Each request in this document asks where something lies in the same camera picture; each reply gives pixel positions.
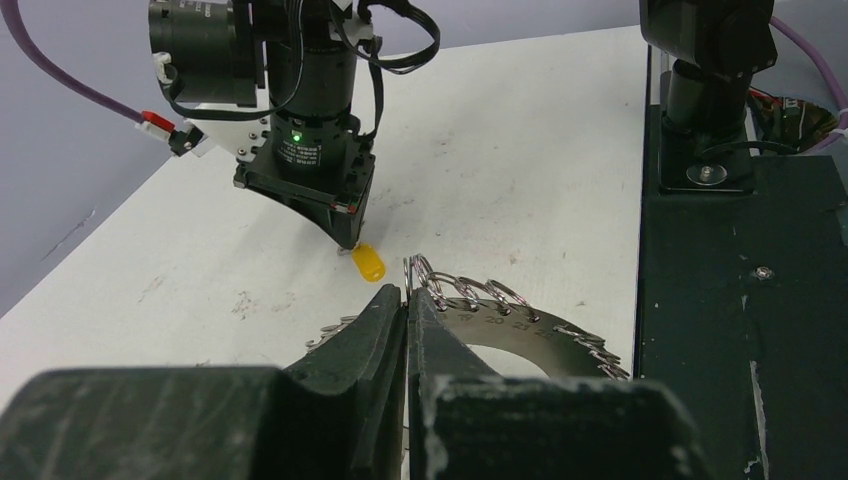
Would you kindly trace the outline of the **metal disc with key rings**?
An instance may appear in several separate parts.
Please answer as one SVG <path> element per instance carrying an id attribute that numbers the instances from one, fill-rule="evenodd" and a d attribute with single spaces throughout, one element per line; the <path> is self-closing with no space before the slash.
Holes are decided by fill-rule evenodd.
<path id="1" fill-rule="evenodd" d="M 421 254 L 405 259 L 404 273 L 414 375 L 493 376 L 473 350 L 481 346 L 516 355 L 553 379 L 630 377 L 602 337 L 532 306 L 498 280 L 437 271 Z"/>

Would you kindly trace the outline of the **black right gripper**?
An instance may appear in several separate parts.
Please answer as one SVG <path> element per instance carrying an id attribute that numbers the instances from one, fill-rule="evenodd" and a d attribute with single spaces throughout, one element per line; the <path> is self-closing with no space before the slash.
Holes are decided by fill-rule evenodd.
<path id="1" fill-rule="evenodd" d="M 274 114 L 264 143 L 240 160 L 234 185 L 295 211 L 344 250 L 359 242 L 375 166 L 373 136 L 344 112 L 325 120 Z"/>

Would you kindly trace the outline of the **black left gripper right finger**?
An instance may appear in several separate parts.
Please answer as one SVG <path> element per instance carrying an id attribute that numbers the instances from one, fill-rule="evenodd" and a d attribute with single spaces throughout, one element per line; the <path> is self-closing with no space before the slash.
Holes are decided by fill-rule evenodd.
<path id="1" fill-rule="evenodd" d="M 694 422 L 662 384 L 499 375 L 417 289 L 408 317 L 414 479 L 710 479 Z"/>

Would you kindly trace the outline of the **key with yellow tag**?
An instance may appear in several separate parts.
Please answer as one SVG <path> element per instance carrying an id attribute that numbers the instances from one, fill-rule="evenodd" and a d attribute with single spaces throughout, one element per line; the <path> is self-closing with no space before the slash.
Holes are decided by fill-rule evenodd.
<path id="1" fill-rule="evenodd" d="M 350 256 L 363 280 L 376 283 L 386 274 L 386 266 L 377 250 L 369 244 L 358 243 L 352 249 L 339 247 L 338 256 Z"/>

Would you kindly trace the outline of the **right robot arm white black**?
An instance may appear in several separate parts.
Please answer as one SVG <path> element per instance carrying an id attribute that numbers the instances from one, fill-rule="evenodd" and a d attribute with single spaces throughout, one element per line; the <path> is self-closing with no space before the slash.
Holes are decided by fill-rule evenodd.
<path id="1" fill-rule="evenodd" d="M 364 61 L 377 112 L 383 74 L 433 60 L 441 31 L 407 1 L 396 15 L 431 43 L 385 59 L 368 1 L 153 1 L 149 42 L 157 80 L 173 111 L 193 121 L 253 124 L 238 146 L 235 186 L 300 214 L 350 250 L 359 241 L 375 158 L 374 132 L 353 114 L 356 65 Z"/>

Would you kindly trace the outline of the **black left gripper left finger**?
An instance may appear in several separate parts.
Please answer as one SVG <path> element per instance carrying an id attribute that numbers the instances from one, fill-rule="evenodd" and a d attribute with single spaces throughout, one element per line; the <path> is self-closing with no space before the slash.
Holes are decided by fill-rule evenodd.
<path id="1" fill-rule="evenodd" d="M 406 327 L 383 286 L 286 368 L 52 370 L 1 417 L 5 479 L 396 479 Z"/>

